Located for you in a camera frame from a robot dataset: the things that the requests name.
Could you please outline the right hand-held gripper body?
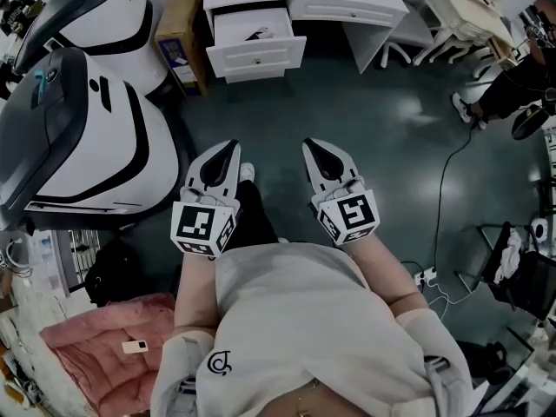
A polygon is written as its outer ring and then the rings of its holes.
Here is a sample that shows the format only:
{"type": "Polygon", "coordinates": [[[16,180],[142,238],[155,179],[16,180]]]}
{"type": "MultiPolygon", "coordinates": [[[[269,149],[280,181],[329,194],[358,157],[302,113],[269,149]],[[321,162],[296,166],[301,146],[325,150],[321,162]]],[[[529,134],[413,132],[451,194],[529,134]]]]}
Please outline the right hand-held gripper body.
{"type": "Polygon", "coordinates": [[[336,247],[371,235],[381,223],[374,192],[361,176],[315,194],[311,203],[336,247]]]}

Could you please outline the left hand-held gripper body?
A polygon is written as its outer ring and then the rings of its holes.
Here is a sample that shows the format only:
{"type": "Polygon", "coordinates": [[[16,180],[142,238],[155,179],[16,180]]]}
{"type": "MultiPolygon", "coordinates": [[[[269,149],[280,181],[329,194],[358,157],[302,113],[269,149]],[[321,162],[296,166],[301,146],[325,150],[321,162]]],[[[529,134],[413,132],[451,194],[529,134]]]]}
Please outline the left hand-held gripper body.
{"type": "Polygon", "coordinates": [[[171,241],[183,253],[220,257],[235,231],[240,203],[189,187],[180,195],[172,208],[171,241]]]}

